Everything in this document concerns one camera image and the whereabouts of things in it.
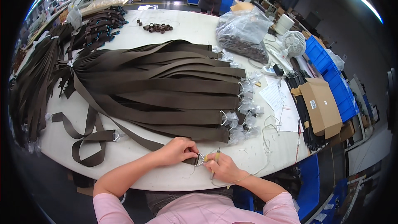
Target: small white fan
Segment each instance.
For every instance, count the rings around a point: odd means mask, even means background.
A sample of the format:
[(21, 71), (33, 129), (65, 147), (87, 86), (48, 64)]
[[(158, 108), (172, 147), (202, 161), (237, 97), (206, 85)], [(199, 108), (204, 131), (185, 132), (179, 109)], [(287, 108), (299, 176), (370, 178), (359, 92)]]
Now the small white fan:
[(304, 54), (306, 49), (304, 35), (299, 31), (288, 31), (282, 37), (282, 45), (285, 48), (281, 52), (283, 58), (295, 57)]

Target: strap bundle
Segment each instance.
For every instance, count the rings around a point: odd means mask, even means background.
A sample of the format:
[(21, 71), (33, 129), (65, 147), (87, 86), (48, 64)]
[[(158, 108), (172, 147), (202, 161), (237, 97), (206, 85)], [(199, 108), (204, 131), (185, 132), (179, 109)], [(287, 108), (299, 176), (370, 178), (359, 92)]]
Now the strap bundle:
[(83, 25), (79, 33), (72, 36), (68, 48), (68, 60), (72, 59), (72, 50), (82, 49), (81, 55), (88, 55), (94, 49), (97, 49), (113, 40), (120, 31), (112, 31), (115, 28), (122, 28), (128, 23), (124, 19), (127, 12), (121, 6), (111, 6), (106, 10), (89, 15), (84, 18), (88, 21)]
[[(303, 85), (307, 82), (306, 77), (310, 77), (306, 71), (301, 70), (298, 72), (298, 76), (295, 77), (292, 73), (286, 77), (287, 85), (289, 89), (293, 93), (293, 89), (297, 89), (300, 85)], [(300, 116), (300, 120), (302, 122), (302, 126), (305, 129), (303, 133), (304, 142), (310, 150), (310, 153), (316, 151), (317, 149), (326, 145), (325, 136), (315, 136), (314, 130), (312, 129), (310, 115), (308, 113), (308, 109), (305, 105), (304, 98), (301, 95), (301, 92), (298, 94), (292, 94), (295, 100), (295, 104), (297, 107), (298, 115)]]
[(37, 140), (39, 131), (46, 126), (47, 101), (59, 76), (56, 61), (63, 58), (63, 45), (70, 40), (70, 24), (53, 28), (42, 42), (38, 43), (29, 60), (15, 77), (10, 92), (10, 115), (16, 141), (24, 147)]
[[(147, 140), (131, 132), (115, 119), (121, 119), (169, 137), (191, 137), (192, 140), (228, 142), (229, 130), (223, 126), (226, 112), (235, 112), (242, 124), (245, 115), (237, 111), (243, 69), (230, 68), (228, 62), (218, 61), (210, 45), (195, 45), (184, 40), (146, 45), (130, 50), (98, 50), (79, 57), (71, 68), (59, 62), (61, 92), (66, 97), (76, 90), (88, 103), (86, 131), (78, 134), (71, 122), (56, 113), (53, 122), (62, 121), (73, 138), (93, 140), (95, 117), (109, 117), (124, 133), (140, 145), (154, 151), (163, 144)], [(80, 161), (79, 143), (74, 147), (75, 161), (94, 166), (103, 161), (105, 143), (110, 137), (97, 134), (102, 142), (102, 154), (95, 162)], [(186, 163), (196, 164), (197, 159)]]
[(25, 55), (26, 51), (22, 50), (21, 48), (18, 48), (18, 51), (15, 54), (14, 62), (12, 64), (12, 70), (14, 71), (14, 73), (18, 71), (18, 68), (21, 66), (21, 63)]

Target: wall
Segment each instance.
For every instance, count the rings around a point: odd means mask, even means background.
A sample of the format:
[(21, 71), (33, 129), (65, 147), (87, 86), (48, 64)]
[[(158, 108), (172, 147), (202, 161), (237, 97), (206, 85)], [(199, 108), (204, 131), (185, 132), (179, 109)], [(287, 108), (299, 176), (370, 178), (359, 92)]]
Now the wall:
[(385, 124), (368, 141), (348, 151), (349, 175), (361, 172), (386, 157), (391, 150), (391, 139), (392, 134)]
[(386, 72), (391, 66), (391, 39), (379, 20), (359, 0), (299, 0), (295, 10), (303, 17), (318, 12), (323, 19), (317, 26), (320, 33), (333, 45), (333, 52), (347, 60), (344, 72), (349, 80), (353, 74), (365, 85), (366, 95), (380, 111), (380, 122), (386, 123)]

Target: factory floor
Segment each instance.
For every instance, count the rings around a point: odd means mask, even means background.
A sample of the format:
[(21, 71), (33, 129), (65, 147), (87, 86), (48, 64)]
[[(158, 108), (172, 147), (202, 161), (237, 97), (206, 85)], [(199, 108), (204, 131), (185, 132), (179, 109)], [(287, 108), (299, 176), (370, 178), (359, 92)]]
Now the factory floor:
[[(172, 9), (199, 12), (197, 6), (188, 6), (186, 0), (143, 0), (129, 4), (126, 10), (135, 10), (141, 5), (157, 5), (158, 9)], [(29, 154), (10, 143), (16, 171), (23, 186), (31, 194), (39, 208), (56, 224), (97, 223), (92, 196), (77, 192), (68, 174), (70, 171), (41, 154)], [(318, 153), (320, 170), (320, 200), (322, 204), (333, 191), (333, 186), (346, 177), (346, 163), (343, 145), (325, 148)], [(130, 189), (123, 203), (135, 224), (143, 224), (153, 218), (143, 191)]]
[(157, 6), (158, 9), (200, 12), (197, 6), (188, 5), (187, 0), (142, 0), (140, 2), (126, 4), (123, 8), (125, 10), (137, 10), (139, 6), (145, 5)]

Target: white table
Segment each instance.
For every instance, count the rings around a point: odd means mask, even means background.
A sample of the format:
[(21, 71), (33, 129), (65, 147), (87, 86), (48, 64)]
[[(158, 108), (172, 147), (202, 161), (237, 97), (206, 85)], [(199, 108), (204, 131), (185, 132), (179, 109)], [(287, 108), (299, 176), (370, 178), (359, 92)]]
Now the white table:
[[(173, 39), (185, 39), (196, 44), (217, 45), (215, 27), (218, 17), (176, 10), (134, 10), (129, 11), (125, 18), (129, 23), (120, 29), (120, 34), (112, 42), (106, 42), (103, 48), (129, 49)], [(167, 23), (173, 26), (173, 30), (164, 34), (149, 33), (144, 31), (142, 26), (138, 26), (136, 23), (137, 19), (140, 19), (144, 25), (147, 23)], [(258, 70), (249, 65), (245, 57), (235, 55), (234, 59), (243, 65), (247, 73)], [(257, 118), (257, 126), (262, 128), (264, 119), (269, 115), (273, 115), (273, 111), (258, 94), (267, 85), (265, 78), (261, 80), (261, 84), (261, 88), (256, 87), (254, 103), (260, 104), (265, 108), (264, 115)], [(63, 112), (72, 122), (75, 129), (83, 133), (88, 108), (87, 102), (77, 92), (74, 92), (69, 99), (64, 95), (58, 98), (59, 91), (60, 89), (55, 86), (54, 96), (48, 101), (47, 112)], [(101, 120), (105, 129), (116, 128), (109, 118), (101, 116)], [(168, 137), (149, 132), (125, 121), (117, 121), (146, 139), (155, 140), (163, 144), (170, 140)], [(262, 177), (293, 165), (296, 159), (298, 141), (297, 132), (281, 132), (281, 135), (278, 136), (275, 130), (267, 129), (265, 134), (266, 139), (270, 140), (269, 148), (272, 151), (269, 161), (267, 161), (264, 151), (262, 136), (246, 140), (243, 144), (235, 146), (226, 146), (226, 144), (221, 142), (198, 142), (197, 146), (202, 154), (215, 152), (218, 147), (221, 147), (221, 151), (231, 156), (239, 168), (247, 170), (249, 173), (258, 172), (268, 163), (256, 175)], [(85, 167), (72, 159), (71, 149), (74, 142), (76, 140), (69, 137), (64, 130), (62, 122), (48, 122), (47, 127), (41, 133), (41, 151), (45, 155), (72, 171), (94, 179), (99, 179), (103, 174), (115, 167), (148, 153), (147, 149), (141, 147), (132, 139), (125, 138), (119, 142), (107, 143), (105, 160), (102, 164), (95, 167)], [(98, 146), (97, 144), (82, 146), (81, 159), (97, 152), (99, 150)], [(301, 136), (297, 161), (306, 158), (308, 155), (308, 149)], [(224, 184), (216, 180), (214, 180), (214, 183), (217, 185)], [(157, 191), (189, 191), (215, 187), (209, 180), (209, 172), (205, 167), (194, 167), (179, 163), (174, 166), (159, 167), (150, 171), (131, 188)]]

